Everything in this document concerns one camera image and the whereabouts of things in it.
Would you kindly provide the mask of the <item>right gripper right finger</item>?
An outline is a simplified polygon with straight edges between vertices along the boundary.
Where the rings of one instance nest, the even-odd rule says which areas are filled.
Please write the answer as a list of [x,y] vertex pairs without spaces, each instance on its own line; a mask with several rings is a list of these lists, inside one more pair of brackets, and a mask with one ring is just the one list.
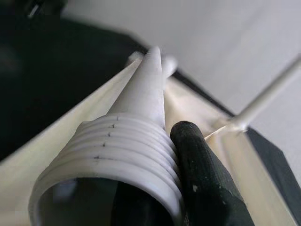
[[176,147],[188,226],[252,226],[254,222],[230,173],[205,141],[198,126],[176,123]]

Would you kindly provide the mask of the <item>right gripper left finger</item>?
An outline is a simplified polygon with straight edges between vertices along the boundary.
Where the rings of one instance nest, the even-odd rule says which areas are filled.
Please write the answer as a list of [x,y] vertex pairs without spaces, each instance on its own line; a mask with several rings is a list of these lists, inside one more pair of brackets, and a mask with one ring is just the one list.
[[143,190],[118,182],[114,197],[115,226],[172,226],[166,209]]

